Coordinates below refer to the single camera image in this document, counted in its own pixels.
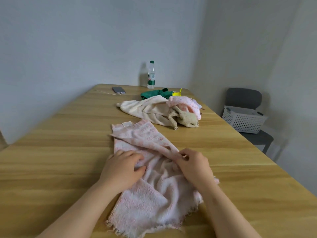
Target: pink towel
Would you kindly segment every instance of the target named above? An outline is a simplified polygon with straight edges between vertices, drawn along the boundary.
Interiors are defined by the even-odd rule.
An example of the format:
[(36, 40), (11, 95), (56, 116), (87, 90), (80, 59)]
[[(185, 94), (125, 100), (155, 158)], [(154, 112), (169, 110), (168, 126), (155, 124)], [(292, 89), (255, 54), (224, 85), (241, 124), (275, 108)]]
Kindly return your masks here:
[(146, 165), (146, 171), (121, 194), (107, 225), (128, 238), (165, 228), (179, 229), (185, 216), (197, 210), (202, 197), (172, 161), (177, 148), (147, 120), (127, 127), (112, 125), (112, 129), (114, 151), (136, 150), (143, 154), (145, 159), (136, 167)]
[(196, 118), (198, 120), (201, 119), (200, 115), (200, 107), (197, 105), (197, 102), (195, 102), (186, 96), (170, 96), (168, 101), (166, 102), (168, 107), (178, 106), (180, 110), (184, 112), (190, 112), (194, 113), (196, 115)]

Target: wooden table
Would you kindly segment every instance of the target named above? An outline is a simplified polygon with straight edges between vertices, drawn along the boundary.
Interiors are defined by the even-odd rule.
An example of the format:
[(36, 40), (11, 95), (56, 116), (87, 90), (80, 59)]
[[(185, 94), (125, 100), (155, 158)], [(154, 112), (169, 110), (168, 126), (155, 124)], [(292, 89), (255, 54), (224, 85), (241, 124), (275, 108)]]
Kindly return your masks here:
[[(92, 184), (113, 152), (111, 124), (139, 119), (116, 103), (140, 100), (146, 88), (99, 84), (0, 153), (0, 237), (34, 237)], [(182, 95), (194, 97), (183, 89)], [(317, 237), (317, 198), (203, 105), (198, 128), (155, 125), (178, 149), (204, 153), (220, 186), (264, 237)], [(100, 217), (92, 237), (116, 237)], [(184, 222), (185, 233), (166, 230), (146, 237), (214, 237), (202, 205)]]

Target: green fabric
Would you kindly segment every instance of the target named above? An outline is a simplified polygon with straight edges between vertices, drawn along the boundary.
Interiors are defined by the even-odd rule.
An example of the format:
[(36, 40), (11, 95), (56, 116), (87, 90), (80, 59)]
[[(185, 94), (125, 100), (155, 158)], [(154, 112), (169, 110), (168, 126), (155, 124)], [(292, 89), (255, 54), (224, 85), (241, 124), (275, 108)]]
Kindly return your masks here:
[(169, 99), (169, 97), (173, 95), (173, 91), (168, 91), (167, 88), (164, 88), (162, 90), (157, 89), (157, 90), (147, 91), (147, 92), (141, 93), (141, 98), (147, 99), (157, 95), (161, 95), (162, 97)]

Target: forearm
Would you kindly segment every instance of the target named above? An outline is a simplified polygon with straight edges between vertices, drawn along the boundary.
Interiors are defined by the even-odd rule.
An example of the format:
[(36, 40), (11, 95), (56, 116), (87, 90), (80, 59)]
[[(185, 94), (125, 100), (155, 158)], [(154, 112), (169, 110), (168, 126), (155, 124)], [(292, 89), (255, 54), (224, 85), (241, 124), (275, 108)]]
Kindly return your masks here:
[(38, 238), (90, 237), (97, 220), (115, 195), (109, 185), (93, 185)]
[(202, 191), (217, 238), (261, 238), (216, 184)]

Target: chair backrest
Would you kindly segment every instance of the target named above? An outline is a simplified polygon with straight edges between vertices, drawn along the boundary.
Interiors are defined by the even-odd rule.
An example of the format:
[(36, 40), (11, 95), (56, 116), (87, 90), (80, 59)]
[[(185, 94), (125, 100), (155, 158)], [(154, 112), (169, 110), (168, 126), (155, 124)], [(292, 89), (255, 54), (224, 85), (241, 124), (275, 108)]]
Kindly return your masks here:
[(5, 141), (4, 137), (2, 136), (2, 133), (0, 131), (0, 151), (5, 149), (8, 146), (7, 142)]
[(262, 94), (248, 88), (228, 88), (225, 105), (256, 109), (262, 103)]

